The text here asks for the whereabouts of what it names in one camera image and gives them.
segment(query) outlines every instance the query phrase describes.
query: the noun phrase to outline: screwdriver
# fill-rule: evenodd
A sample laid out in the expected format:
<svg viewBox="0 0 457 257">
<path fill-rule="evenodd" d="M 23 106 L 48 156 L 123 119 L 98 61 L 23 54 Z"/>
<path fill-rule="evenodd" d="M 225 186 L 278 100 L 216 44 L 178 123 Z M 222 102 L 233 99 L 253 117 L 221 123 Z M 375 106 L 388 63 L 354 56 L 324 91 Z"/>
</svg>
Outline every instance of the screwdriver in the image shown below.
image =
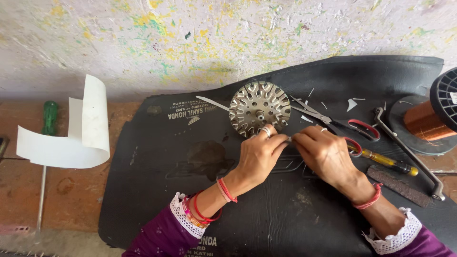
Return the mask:
<svg viewBox="0 0 457 257">
<path fill-rule="evenodd" d="M 353 151 L 357 151 L 357 149 L 352 145 L 348 145 L 347 148 Z M 408 174 L 409 176 L 414 177 L 419 172 L 419 170 L 416 167 L 413 167 L 401 161 L 392 160 L 389 157 L 385 157 L 377 153 L 373 153 L 372 151 L 366 148 L 362 149 L 362 156 L 368 159 L 372 159 L 373 161 L 379 162 L 386 167 L 392 168 L 394 171 Z"/>
<path fill-rule="evenodd" d="M 41 129 L 41 134 L 48 136 L 56 135 L 55 123 L 57 120 L 57 103 L 54 101 L 46 101 L 43 106 L 43 121 L 44 125 Z M 38 207 L 37 231 L 35 232 L 35 244 L 41 241 L 41 220 L 43 217 L 43 201 L 44 201 L 44 186 L 46 184 L 46 166 L 43 166 L 43 174 L 41 176 L 41 192 L 40 205 Z"/>
</svg>

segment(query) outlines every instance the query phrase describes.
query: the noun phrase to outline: wooden table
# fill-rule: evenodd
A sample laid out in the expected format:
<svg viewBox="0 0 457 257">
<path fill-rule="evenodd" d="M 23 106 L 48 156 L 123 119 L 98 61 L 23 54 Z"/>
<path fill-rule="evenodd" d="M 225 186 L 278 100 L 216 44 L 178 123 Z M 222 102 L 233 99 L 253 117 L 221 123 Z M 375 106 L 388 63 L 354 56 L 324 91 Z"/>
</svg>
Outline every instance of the wooden table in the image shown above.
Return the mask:
<svg viewBox="0 0 457 257">
<path fill-rule="evenodd" d="M 140 102 L 108 103 L 111 158 L 126 121 Z M 68 130 L 68 103 L 59 103 L 57 136 Z M 17 126 L 40 132 L 43 102 L 0 102 L 0 135 L 10 139 L 0 159 L 0 225 L 37 223 L 42 166 L 16 155 Z M 91 169 L 48 167 L 43 207 L 43 228 L 97 232 L 111 158 Z M 457 149 L 442 156 L 420 156 L 434 172 L 457 173 Z M 457 176 L 442 176 L 444 193 L 457 202 Z"/>
</svg>

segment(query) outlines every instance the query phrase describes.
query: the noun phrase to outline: white wall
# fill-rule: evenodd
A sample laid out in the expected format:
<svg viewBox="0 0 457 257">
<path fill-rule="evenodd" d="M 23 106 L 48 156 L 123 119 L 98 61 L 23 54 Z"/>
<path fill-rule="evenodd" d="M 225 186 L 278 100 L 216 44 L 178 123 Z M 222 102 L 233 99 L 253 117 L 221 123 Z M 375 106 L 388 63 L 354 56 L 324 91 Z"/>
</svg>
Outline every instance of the white wall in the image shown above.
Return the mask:
<svg viewBox="0 0 457 257">
<path fill-rule="evenodd" d="M 455 0 L 2 0 L 0 99 L 81 97 L 88 73 L 110 100 L 141 100 L 351 54 L 436 56 L 450 69 L 456 10 Z"/>
</svg>

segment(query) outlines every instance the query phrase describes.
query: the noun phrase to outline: scissors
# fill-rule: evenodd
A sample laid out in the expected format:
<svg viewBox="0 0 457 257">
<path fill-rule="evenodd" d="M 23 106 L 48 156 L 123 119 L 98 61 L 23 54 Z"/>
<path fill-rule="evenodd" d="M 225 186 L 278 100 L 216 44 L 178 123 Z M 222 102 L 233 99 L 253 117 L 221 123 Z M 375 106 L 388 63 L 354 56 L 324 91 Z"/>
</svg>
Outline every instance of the scissors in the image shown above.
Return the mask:
<svg viewBox="0 0 457 257">
<path fill-rule="evenodd" d="M 379 131 L 377 131 L 373 126 L 370 126 L 370 125 L 366 124 L 363 121 L 360 121 L 358 119 L 349 119 L 349 120 L 344 120 L 344 121 L 331 119 L 330 117 L 327 117 L 325 115 L 320 114 L 318 111 L 312 109 L 307 104 L 304 104 L 302 101 L 296 99 L 295 97 L 293 97 L 293 96 L 290 96 L 290 97 L 292 97 L 292 99 L 294 99 L 297 103 L 299 103 L 305 109 L 303 110 L 303 109 L 297 108 L 297 107 L 292 106 L 292 105 L 290 107 L 294 108 L 295 110 L 301 111 L 301 112 L 303 112 L 303 113 L 305 113 L 305 114 L 307 114 L 309 116 L 318 118 L 323 123 L 325 123 L 325 126 L 333 134 L 338 135 L 338 136 L 342 136 L 344 139 L 346 139 L 346 141 L 348 141 L 349 143 L 354 145 L 354 147 L 357 149 L 357 152 L 354 153 L 354 151 L 352 151 L 352 152 L 349 153 L 353 157 L 359 157 L 359 156 L 362 155 L 362 147 L 355 140 L 346 137 L 346 135 L 343 132 L 341 132 L 335 125 L 339 125 L 339 126 L 342 126 L 344 128 L 348 128 L 350 130 L 356 131 L 356 132 L 362 134 L 362 136 L 366 137 L 370 141 L 378 141 L 381 138 L 381 134 L 379 133 Z M 351 125 L 351 123 L 356 123 L 356 124 L 361 125 L 362 127 L 366 128 L 366 129 L 370 130 L 371 132 L 373 132 L 374 137 L 372 137 L 370 134 L 366 133 L 365 131 L 357 128 L 356 126 Z"/>
</svg>

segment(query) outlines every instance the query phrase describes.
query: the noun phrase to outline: white lace cuff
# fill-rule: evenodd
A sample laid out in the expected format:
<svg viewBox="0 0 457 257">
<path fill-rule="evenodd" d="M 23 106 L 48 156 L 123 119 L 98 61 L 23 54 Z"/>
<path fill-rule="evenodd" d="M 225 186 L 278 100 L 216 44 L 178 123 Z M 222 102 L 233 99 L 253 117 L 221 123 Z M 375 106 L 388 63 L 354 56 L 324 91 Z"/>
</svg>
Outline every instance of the white lace cuff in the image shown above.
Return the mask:
<svg viewBox="0 0 457 257">
<path fill-rule="evenodd" d="M 405 248 L 416 238 L 422 228 L 421 222 L 411 213 L 410 208 L 405 209 L 401 207 L 399 211 L 406 215 L 406 219 L 404 220 L 404 226 L 396 236 L 389 235 L 386 236 L 386 240 L 375 240 L 375 238 L 380 237 L 377 236 L 373 228 L 370 228 L 370 234 L 368 236 L 362 232 L 366 240 L 370 242 L 371 246 L 379 255 L 397 252 Z"/>
<path fill-rule="evenodd" d="M 178 220 L 179 224 L 183 228 L 187 230 L 192 236 L 200 239 L 203 236 L 203 233 L 205 233 L 206 228 L 199 228 L 192 224 L 192 222 L 188 219 L 186 216 L 184 209 L 182 207 L 182 201 L 180 202 L 179 199 L 184 199 L 186 195 L 185 194 L 179 194 L 179 192 L 176 193 L 175 197 L 170 203 L 170 209 L 175 218 Z"/>
</svg>

